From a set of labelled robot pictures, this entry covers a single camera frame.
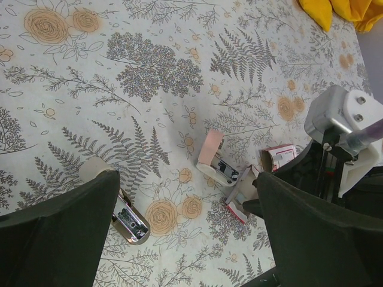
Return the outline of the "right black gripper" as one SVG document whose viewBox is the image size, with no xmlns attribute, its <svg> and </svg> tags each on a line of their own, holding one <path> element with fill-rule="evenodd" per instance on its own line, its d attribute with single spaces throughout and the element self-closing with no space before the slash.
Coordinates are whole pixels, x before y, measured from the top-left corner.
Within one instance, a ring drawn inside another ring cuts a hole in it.
<svg viewBox="0 0 383 287">
<path fill-rule="evenodd" d="M 340 196 L 344 169 L 320 143 L 310 141 L 296 158 L 273 174 L 300 190 L 346 209 L 382 209 L 382 167 L 373 167 Z"/>
</svg>

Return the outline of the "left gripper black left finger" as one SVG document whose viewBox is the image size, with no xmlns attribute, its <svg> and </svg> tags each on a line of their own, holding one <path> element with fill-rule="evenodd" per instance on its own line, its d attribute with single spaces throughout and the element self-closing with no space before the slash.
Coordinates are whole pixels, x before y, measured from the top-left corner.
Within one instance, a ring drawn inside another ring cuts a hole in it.
<svg viewBox="0 0 383 287">
<path fill-rule="evenodd" d="M 1 216 L 1 286 L 92 286 L 120 189 L 116 171 Z"/>
</svg>

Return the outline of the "floral patterned mat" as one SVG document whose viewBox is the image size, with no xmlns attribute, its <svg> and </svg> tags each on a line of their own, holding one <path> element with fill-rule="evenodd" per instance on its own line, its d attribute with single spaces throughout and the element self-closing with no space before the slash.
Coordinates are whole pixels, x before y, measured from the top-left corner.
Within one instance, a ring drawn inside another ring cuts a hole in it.
<svg viewBox="0 0 383 287">
<path fill-rule="evenodd" d="M 2 1 L 1 213 L 80 185 L 98 156 L 151 225 L 110 227 L 93 286 L 241 286 L 275 265 L 263 220 L 196 168 L 208 130 L 224 160 L 307 146 L 310 103 L 370 92 L 354 25 L 325 32 L 297 1 Z"/>
</svg>

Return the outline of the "staple box tray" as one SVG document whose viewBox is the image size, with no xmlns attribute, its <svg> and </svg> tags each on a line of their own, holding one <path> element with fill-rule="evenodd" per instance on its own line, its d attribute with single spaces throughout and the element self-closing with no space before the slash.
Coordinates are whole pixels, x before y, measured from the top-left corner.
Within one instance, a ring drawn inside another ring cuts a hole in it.
<svg viewBox="0 0 383 287">
<path fill-rule="evenodd" d="M 258 175 L 259 171 L 254 165 L 248 166 L 225 201 L 228 210 L 243 224 L 248 221 L 250 215 L 243 208 L 244 202 L 259 198 L 257 192 Z"/>
</svg>

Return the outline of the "yellow cloth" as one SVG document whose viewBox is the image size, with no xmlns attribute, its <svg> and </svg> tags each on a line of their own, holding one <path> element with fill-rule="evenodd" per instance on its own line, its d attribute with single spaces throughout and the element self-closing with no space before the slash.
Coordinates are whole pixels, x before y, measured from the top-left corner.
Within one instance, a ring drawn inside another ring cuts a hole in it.
<svg viewBox="0 0 383 287">
<path fill-rule="evenodd" d="M 381 0 L 299 0 L 299 4 L 326 32 L 330 31 L 333 12 L 361 33 L 370 32 L 382 19 Z"/>
</svg>

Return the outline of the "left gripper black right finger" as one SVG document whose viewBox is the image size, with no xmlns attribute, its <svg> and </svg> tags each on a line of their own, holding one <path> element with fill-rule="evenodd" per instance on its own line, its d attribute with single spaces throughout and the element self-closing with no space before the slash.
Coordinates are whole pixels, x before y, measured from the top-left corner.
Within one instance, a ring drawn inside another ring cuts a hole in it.
<svg viewBox="0 0 383 287">
<path fill-rule="evenodd" d="M 382 219 L 259 174 L 245 210 L 265 221 L 275 268 L 257 286 L 382 286 Z"/>
</svg>

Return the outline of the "metal stapler magazine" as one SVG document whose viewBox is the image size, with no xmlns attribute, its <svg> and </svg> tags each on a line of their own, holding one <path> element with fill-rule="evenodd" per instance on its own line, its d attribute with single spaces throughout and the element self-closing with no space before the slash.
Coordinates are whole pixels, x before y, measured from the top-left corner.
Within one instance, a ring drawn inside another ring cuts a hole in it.
<svg viewBox="0 0 383 287">
<path fill-rule="evenodd" d="M 95 179 L 103 172 L 113 170 L 103 159 L 92 157 L 79 169 L 80 179 L 86 183 Z M 131 244 L 141 245 L 150 235 L 148 221 L 133 206 L 124 189 L 119 194 L 113 210 L 111 225 Z"/>
</svg>

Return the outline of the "red staple box sleeve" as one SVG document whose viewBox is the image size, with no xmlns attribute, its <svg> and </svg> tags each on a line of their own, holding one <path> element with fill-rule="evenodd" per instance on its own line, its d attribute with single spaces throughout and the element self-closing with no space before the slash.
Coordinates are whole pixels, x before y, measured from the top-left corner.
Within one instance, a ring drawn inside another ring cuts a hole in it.
<svg viewBox="0 0 383 287">
<path fill-rule="evenodd" d="M 284 144 L 261 150 L 261 163 L 265 172 L 274 172 L 297 156 L 293 144 Z"/>
</svg>

